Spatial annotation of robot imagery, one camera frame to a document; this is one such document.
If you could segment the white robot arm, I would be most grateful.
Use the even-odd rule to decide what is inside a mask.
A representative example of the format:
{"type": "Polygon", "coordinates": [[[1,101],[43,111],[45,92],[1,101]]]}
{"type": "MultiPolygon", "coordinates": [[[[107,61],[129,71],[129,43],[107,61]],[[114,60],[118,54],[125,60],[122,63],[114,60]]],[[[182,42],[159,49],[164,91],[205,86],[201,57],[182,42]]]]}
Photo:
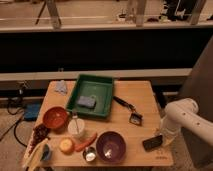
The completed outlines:
{"type": "Polygon", "coordinates": [[[191,98],[168,103],[160,121],[160,134],[164,145],[169,145],[184,127],[213,146],[213,122],[200,117],[198,104],[191,98]]]}

